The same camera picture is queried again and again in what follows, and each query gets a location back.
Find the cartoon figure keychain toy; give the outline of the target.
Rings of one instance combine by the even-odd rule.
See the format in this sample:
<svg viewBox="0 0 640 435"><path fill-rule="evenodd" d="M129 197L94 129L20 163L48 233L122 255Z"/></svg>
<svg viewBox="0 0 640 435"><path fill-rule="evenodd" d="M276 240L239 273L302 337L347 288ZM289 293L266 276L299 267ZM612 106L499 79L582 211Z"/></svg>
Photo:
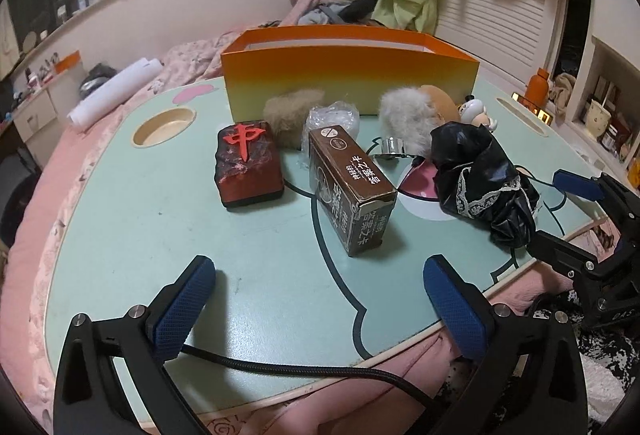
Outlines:
<svg viewBox="0 0 640 435"><path fill-rule="evenodd" d="M484 126L489 132L495 132L498 122L488 115L483 101L473 95L465 97L465 102L458 106L459 120L463 124Z"/></svg>

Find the orange plush bun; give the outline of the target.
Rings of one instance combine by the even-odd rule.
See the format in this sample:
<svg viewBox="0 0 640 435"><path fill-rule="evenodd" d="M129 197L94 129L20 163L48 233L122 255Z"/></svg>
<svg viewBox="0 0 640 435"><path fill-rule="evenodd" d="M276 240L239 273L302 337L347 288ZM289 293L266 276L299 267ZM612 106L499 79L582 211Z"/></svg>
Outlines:
<svg viewBox="0 0 640 435"><path fill-rule="evenodd" d="M458 107L446 91L435 85L422 85L419 90L430 98L431 105L436 110L442 123L459 121Z"/></svg>

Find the grey fluffy scrunchie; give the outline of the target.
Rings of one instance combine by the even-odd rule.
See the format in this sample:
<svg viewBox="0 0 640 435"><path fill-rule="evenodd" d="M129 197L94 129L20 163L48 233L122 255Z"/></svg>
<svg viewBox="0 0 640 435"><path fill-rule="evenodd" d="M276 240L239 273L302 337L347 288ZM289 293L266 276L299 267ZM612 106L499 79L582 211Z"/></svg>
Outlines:
<svg viewBox="0 0 640 435"><path fill-rule="evenodd" d="M400 139L408 154L422 158L432 154L431 132L445 123L432 97L416 87L386 91L378 119L388 137Z"/></svg>

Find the metal ring clip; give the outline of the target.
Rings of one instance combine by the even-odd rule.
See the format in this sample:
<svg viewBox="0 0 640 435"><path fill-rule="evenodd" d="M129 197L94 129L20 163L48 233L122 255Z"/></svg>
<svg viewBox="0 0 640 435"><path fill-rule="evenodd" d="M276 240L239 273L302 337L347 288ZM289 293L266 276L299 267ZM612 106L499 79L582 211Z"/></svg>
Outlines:
<svg viewBox="0 0 640 435"><path fill-rule="evenodd" d="M397 137L384 137L378 144L378 152L375 153L380 158L391 160L392 158L407 158L409 153L405 143Z"/></svg>

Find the red mahjong tile block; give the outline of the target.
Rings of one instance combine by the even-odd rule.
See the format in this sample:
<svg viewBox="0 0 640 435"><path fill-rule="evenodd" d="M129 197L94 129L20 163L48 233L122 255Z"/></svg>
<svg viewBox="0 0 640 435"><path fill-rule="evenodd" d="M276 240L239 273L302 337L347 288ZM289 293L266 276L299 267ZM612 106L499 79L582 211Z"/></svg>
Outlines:
<svg viewBox="0 0 640 435"><path fill-rule="evenodd" d="M266 121L245 121L217 135L214 181L227 209L280 199L284 181L280 153Z"/></svg>

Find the brown carton box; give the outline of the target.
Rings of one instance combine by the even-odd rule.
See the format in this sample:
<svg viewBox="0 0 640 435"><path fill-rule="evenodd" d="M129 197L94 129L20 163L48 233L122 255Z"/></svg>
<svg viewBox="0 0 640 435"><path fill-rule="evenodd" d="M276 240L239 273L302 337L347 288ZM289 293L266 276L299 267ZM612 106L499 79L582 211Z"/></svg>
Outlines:
<svg viewBox="0 0 640 435"><path fill-rule="evenodd" d="M309 184L347 255L379 247L397 201L395 187L342 126L313 129L308 138Z"/></svg>

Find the clear plastic packet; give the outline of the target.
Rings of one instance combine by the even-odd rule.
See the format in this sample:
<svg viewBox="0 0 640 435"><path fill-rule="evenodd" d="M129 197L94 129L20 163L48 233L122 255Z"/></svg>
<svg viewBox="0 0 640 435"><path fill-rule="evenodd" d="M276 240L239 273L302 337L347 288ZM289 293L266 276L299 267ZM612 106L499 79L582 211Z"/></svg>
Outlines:
<svg viewBox="0 0 640 435"><path fill-rule="evenodd" d="M356 139L360 129L360 113L356 106L345 101L335 101L329 106L314 106L309 110L302 134L302 163L305 166L309 165L309 133L335 125L342 126L352 139Z"/></svg>

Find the brown fluffy scrunchie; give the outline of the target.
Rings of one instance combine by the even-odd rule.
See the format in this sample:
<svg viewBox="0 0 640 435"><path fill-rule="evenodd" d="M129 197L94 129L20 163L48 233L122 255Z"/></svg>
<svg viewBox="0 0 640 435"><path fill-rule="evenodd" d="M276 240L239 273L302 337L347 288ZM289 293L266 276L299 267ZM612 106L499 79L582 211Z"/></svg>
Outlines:
<svg viewBox="0 0 640 435"><path fill-rule="evenodd" d="M303 127L309 111L322 106L326 94L322 89L303 88L269 98L262 111L280 148L302 147Z"/></svg>

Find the white floral mug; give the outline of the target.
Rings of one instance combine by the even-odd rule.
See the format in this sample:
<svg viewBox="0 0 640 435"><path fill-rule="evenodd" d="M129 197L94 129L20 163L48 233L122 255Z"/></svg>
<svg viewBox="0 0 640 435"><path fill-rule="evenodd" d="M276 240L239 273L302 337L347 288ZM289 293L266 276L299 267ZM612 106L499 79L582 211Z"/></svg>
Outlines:
<svg viewBox="0 0 640 435"><path fill-rule="evenodd" d="M611 113L598 100L592 99L586 112L586 129L590 137L598 140L608 128Z"/></svg>

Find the orange water bottle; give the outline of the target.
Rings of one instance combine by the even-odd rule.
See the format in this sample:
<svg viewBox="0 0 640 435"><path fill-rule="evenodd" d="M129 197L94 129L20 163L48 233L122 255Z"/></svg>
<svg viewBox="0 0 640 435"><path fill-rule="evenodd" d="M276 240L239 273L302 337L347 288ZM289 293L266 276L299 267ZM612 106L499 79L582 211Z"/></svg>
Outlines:
<svg viewBox="0 0 640 435"><path fill-rule="evenodd" d="M549 73L545 69L538 69L526 87L526 104L531 110L544 109L549 91Z"/></svg>

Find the white drawer cabinet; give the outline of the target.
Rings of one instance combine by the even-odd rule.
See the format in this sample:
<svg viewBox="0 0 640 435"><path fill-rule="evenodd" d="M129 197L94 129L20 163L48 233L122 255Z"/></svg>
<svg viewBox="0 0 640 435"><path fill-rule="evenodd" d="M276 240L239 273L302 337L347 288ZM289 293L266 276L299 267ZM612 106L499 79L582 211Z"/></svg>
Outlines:
<svg viewBox="0 0 640 435"><path fill-rule="evenodd" d="M80 101L80 78L65 72L40 88L13 113L13 122L29 152L46 164Z"/></svg>

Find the orange gradient storage box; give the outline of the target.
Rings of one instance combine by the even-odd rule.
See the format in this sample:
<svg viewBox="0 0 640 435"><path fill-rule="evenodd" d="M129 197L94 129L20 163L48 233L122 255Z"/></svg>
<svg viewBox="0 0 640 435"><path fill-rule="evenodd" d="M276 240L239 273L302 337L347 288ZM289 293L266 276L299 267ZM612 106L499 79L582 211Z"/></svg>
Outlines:
<svg viewBox="0 0 640 435"><path fill-rule="evenodd" d="M460 104L480 62L428 34L326 24L247 30L222 53L221 65L237 122L256 120L268 99L304 88L364 115L377 114L384 92L399 87L435 85Z"/></svg>

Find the white paper roll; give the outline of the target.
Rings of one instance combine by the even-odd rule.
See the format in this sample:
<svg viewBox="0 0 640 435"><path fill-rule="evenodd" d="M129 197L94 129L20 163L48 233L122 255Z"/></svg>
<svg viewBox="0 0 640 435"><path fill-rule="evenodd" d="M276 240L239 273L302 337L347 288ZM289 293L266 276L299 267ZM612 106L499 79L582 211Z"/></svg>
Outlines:
<svg viewBox="0 0 640 435"><path fill-rule="evenodd" d="M101 87L82 99L67 115L73 128L85 132L107 113L129 100L137 91L149 84L163 70L157 60L141 58L131 63Z"/></svg>

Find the small orange box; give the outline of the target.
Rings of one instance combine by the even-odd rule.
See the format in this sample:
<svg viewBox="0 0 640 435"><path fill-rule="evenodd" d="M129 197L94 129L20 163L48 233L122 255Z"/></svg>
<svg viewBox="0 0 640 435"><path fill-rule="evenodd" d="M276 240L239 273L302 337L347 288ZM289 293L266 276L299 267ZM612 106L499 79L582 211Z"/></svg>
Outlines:
<svg viewBox="0 0 640 435"><path fill-rule="evenodd" d="M73 69L73 67L78 65L79 62L81 62L80 51L75 50L71 54L68 54L66 57L58 60L58 62L55 63L55 72L58 74L62 74L69 69Z"/></svg>

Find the pile of clothes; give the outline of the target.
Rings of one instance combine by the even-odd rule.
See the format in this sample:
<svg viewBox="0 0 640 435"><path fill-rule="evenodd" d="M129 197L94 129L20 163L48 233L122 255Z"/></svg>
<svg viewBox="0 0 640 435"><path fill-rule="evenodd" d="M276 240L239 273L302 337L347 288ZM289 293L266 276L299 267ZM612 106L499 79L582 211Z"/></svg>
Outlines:
<svg viewBox="0 0 640 435"><path fill-rule="evenodd" d="M378 0L289 0L280 26L367 24Z"/></svg>

